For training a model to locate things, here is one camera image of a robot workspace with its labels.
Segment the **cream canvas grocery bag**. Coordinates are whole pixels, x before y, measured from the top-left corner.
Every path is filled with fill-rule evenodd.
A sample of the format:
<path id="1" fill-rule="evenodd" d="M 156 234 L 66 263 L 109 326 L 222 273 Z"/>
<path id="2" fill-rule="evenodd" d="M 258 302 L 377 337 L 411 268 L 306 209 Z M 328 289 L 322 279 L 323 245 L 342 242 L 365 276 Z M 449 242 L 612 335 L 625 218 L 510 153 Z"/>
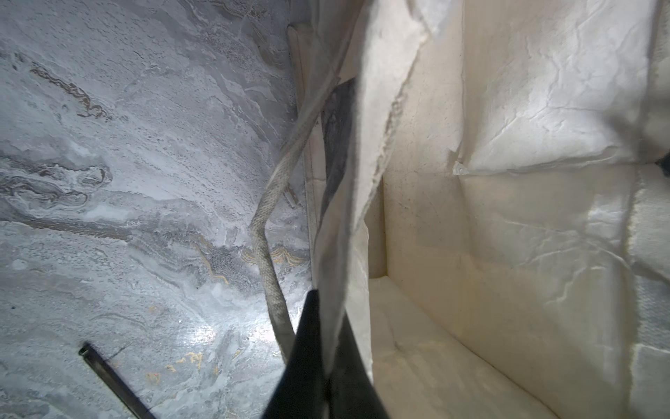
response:
<path id="1" fill-rule="evenodd" d="M 312 1 L 249 236 L 388 415 L 669 415 L 669 4 Z"/>

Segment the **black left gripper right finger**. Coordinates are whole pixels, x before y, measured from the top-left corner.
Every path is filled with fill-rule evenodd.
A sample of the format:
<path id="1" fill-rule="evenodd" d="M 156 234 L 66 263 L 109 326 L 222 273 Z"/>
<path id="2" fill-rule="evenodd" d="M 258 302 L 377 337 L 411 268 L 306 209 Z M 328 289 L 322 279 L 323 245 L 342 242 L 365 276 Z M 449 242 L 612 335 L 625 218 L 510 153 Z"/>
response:
<path id="1" fill-rule="evenodd" d="M 343 318 L 329 379 L 329 417 L 389 419 L 366 373 L 347 315 Z"/>

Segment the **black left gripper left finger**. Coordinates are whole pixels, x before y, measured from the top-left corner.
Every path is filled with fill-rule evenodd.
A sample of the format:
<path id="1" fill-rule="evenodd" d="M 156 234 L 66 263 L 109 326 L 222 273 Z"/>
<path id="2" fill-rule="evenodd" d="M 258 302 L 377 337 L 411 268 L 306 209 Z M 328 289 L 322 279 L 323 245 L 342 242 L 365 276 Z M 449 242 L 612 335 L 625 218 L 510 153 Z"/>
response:
<path id="1" fill-rule="evenodd" d="M 320 419 L 326 409 L 319 292 L 307 293 L 284 373 L 263 412 L 268 419 Z"/>

